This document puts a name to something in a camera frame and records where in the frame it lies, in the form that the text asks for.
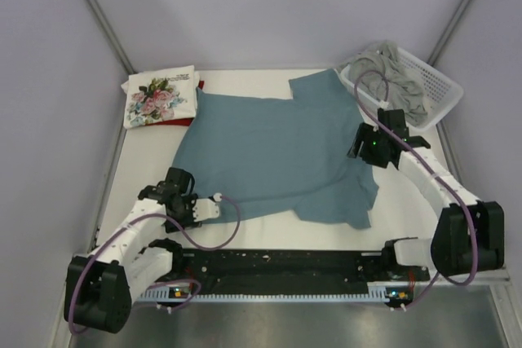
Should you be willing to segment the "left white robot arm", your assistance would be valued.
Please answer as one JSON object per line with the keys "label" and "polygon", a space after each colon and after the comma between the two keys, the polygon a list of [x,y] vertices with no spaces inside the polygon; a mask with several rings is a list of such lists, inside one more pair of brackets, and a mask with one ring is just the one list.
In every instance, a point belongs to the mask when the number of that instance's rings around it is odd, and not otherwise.
{"label": "left white robot arm", "polygon": [[167,235],[172,227],[192,225],[193,188],[189,172],[168,169],[164,180],[139,193],[103,244],[72,258],[64,298],[71,333],[119,332],[142,293],[160,279],[176,280],[184,273],[182,247]]}

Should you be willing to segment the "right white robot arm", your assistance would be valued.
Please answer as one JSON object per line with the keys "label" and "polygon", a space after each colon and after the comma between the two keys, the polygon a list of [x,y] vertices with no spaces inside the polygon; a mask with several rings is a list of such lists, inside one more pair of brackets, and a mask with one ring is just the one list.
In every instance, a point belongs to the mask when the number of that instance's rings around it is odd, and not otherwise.
{"label": "right white robot arm", "polygon": [[379,109],[377,125],[360,123],[348,156],[381,168],[393,165],[419,190],[437,218],[428,239],[387,242],[391,252],[380,260],[386,277],[397,280],[410,267],[427,267],[445,278],[503,267],[502,207],[496,201],[482,201],[446,170],[429,142],[410,134],[403,111]]}

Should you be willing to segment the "blue-grey t-shirt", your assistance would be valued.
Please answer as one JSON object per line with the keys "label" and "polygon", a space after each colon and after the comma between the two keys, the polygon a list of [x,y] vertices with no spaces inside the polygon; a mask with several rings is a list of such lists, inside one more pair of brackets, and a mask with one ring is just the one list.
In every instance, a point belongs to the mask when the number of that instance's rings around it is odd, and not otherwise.
{"label": "blue-grey t-shirt", "polygon": [[348,151],[362,116],[333,69],[289,82],[290,99],[198,95],[173,165],[201,196],[222,193],[245,219],[291,210],[303,221],[364,230],[378,185]]}

